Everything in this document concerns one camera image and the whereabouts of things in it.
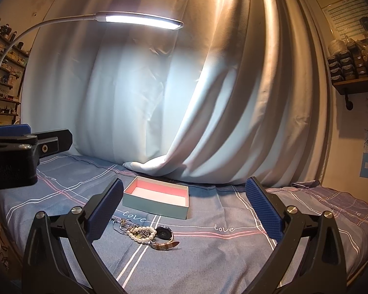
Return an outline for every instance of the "jewelry pile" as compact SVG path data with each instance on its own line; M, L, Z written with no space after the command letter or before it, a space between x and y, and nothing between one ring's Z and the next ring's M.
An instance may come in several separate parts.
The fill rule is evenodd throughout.
M128 219L111 219L113 221L113 229L124 235L128 235L137 243L150 245L155 250L169 250L179 244L174 240L173 232L169 227L161 226L156 229L153 227L142 227L134 224ZM120 231L115 229L115 223L120 224ZM154 240L157 237L162 240L168 240L166 243L158 243Z

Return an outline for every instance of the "lamp head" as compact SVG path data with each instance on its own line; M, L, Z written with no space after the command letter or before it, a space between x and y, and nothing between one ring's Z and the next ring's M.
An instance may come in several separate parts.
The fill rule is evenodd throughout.
M97 12L95 17L98 22L140 24L165 28L168 30L178 30L184 26L184 23L181 21L170 19L168 17L135 12Z

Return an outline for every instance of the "blue gripper pad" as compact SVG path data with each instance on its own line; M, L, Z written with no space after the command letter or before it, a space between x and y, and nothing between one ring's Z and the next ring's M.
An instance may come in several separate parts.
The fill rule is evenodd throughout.
M90 243L98 240L102 236L118 204L123 198L123 191L123 182L120 179L116 179L104 192L92 196L85 205L85 210L88 206L95 206L87 222L86 238Z
M283 238L283 221L262 189L252 178L245 183L245 194L267 235L277 242L281 241Z
M28 124L0 126L0 136L25 136L31 134Z

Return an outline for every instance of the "black watch face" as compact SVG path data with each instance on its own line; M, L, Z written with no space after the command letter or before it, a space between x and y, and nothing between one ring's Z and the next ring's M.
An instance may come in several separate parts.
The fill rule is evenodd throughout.
M162 240L170 240L172 238L172 230L168 227L156 228L156 237Z

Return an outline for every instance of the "lamp arm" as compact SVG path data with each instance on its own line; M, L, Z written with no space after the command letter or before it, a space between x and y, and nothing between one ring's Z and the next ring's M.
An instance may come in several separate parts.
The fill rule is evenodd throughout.
M30 27L29 29L27 29L26 31L24 31L22 34L20 34L8 47L7 49L4 51L3 55L0 58L0 67L1 64L3 62L3 60L5 59L5 56L8 54L8 52L10 51L10 49L21 39L23 38L26 34L28 34L29 32L35 30L36 28L40 28L42 26L45 25L49 25L49 24L53 24L53 23L62 23L62 22L72 22L72 21L87 21L87 20L96 20L96 15L95 14L88 14L88 15L75 15L75 16L68 16L68 17L58 17L56 19L51 19L51 20L46 20L43 21L41 23L38 23L32 27Z

